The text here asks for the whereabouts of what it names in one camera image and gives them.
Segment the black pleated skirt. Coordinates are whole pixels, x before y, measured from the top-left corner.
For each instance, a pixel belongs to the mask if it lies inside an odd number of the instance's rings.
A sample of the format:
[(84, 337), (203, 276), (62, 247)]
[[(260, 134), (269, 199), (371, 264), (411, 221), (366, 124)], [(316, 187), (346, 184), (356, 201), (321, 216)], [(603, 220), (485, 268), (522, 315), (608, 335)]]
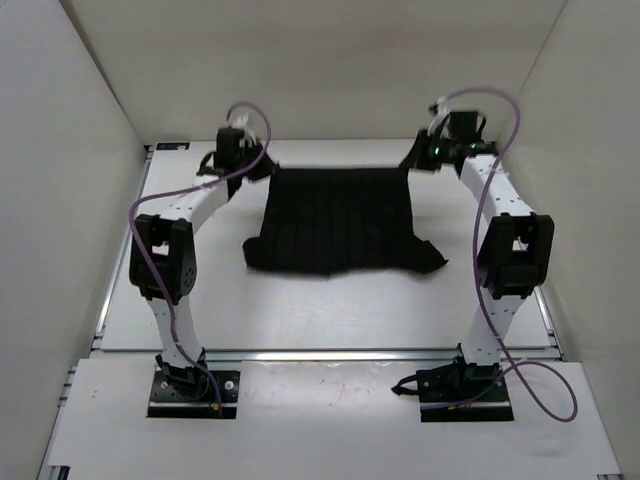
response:
[(256, 271), (317, 276), (376, 269), (426, 275), (448, 262), (414, 233), (402, 167), (277, 170), (260, 232), (243, 253)]

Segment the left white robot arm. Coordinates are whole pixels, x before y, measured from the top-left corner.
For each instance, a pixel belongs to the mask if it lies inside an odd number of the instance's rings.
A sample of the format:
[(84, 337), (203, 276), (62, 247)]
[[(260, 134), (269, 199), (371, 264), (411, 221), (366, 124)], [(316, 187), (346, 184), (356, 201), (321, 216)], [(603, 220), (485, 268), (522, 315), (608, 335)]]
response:
[(215, 149), (201, 160), (191, 186), (144, 196), (129, 210), (129, 280), (156, 319), (163, 348), (156, 357), (158, 365), (188, 398), (203, 395), (209, 385), (189, 301), (197, 277), (195, 236), (245, 179), (257, 181), (274, 171), (269, 143), (248, 126), (225, 126), (218, 130)]

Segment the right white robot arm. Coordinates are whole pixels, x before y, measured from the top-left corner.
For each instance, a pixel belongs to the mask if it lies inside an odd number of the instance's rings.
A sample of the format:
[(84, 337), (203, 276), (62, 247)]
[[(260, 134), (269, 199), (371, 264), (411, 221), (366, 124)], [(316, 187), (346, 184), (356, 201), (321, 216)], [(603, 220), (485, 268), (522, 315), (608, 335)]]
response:
[(460, 345), (464, 366), (448, 376), (452, 395), (467, 401), (483, 390), (482, 374), (498, 367), (517, 311), (546, 279), (554, 222), (535, 213), (511, 183), (495, 144), (482, 138), (482, 113), (430, 110), (433, 120), (419, 131), (409, 163), (430, 172), (452, 167), (477, 201), (472, 245), (479, 306)]

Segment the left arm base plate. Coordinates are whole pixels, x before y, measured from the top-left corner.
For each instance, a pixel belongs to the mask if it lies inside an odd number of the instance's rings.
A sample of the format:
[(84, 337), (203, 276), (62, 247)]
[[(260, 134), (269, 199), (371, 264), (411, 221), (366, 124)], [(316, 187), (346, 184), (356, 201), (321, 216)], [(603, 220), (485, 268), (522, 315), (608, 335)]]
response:
[(157, 367), (150, 388), (147, 417), (162, 419), (233, 420), (237, 416), (241, 371), (212, 370), (220, 389), (220, 403), (209, 377), (200, 374), (195, 384), (169, 380)]

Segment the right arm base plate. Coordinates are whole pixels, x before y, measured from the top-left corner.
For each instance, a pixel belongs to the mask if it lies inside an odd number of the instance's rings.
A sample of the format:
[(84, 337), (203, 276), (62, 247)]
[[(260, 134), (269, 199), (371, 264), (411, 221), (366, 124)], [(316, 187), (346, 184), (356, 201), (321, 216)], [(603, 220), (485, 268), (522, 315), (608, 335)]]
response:
[(423, 423), (510, 422), (514, 419), (503, 370), (497, 363), (477, 365), (458, 356), (446, 365), (418, 369), (391, 391), (415, 396)]

